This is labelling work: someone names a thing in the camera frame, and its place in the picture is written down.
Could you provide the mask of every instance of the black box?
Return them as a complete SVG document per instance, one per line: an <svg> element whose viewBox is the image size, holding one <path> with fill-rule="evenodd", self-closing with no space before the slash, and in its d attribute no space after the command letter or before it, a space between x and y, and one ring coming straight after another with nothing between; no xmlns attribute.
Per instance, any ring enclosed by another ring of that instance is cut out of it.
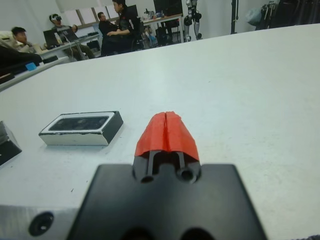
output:
<svg viewBox="0 0 320 240"><path fill-rule="evenodd" d="M61 114L39 136L47 145L108 146L123 123L118 111Z"/></svg>
<svg viewBox="0 0 320 240"><path fill-rule="evenodd" d="M21 152L14 134L3 121L0 121L0 165Z"/></svg>

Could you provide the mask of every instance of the metal plate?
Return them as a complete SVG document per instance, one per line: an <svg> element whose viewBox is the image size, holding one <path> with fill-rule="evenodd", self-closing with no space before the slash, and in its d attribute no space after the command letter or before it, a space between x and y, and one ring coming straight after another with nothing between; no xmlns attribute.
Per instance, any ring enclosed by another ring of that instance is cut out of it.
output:
<svg viewBox="0 0 320 240"><path fill-rule="evenodd" d="M31 236L29 226L39 214L51 212L53 223L40 236ZM0 240L64 240L67 238L78 208L37 208L0 205Z"/></svg>

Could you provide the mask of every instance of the phone box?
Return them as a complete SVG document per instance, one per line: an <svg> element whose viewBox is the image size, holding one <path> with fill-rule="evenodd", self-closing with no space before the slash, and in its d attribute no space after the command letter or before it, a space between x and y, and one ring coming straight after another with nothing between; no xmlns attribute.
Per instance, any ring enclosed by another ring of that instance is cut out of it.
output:
<svg viewBox="0 0 320 240"><path fill-rule="evenodd" d="M21 152L14 134L3 121L0 121L0 165Z"/></svg>
<svg viewBox="0 0 320 240"><path fill-rule="evenodd" d="M47 145L107 146L123 123L118 111L61 114L39 136Z"/></svg>

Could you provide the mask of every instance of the window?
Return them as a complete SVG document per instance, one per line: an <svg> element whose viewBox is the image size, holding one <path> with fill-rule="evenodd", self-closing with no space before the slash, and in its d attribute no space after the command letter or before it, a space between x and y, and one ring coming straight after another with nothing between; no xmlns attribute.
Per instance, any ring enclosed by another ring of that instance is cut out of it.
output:
<svg viewBox="0 0 320 240"><path fill-rule="evenodd" d="M97 21L91 8L84 8L80 9L79 11L81 13L84 24L91 24Z"/></svg>
<svg viewBox="0 0 320 240"><path fill-rule="evenodd" d="M105 18L109 19L109 14L107 13L107 9L105 6L97 6L94 8L94 10L96 14L103 12L103 14L105 15Z"/></svg>
<svg viewBox="0 0 320 240"><path fill-rule="evenodd" d="M76 10L71 10L71 11L65 11L65 16L68 19L70 25L72 26L73 24L80 26L81 21L79 19L79 16L77 14Z"/></svg>
<svg viewBox="0 0 320 240"><path fill-rule="evenodd" d="M116 13L113 5L106 6L106 9L107 9L111 19L119 17L119 15L118 15L118 13Z"/></svg>
<svg viewBox="0 0 320 240"><path fill-rule="evenodd" d="M93 24L99 22L97 14L100 12L103 12L106 19L111 21L115 21L119 18L113 5L64 11L70 25L75 24L79 29L91 27Z"/></svg>

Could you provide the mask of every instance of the rectangular box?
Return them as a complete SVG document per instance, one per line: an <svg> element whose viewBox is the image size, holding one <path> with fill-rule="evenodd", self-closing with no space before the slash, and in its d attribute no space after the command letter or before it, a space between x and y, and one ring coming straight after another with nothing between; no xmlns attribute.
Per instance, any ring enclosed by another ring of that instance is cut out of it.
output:
<svg viewBox="0 0 320 240"><path fill-rule="evenodd" d="M123 123L118 111L61 114L39 136L47 145L107 146Z"/></svg>

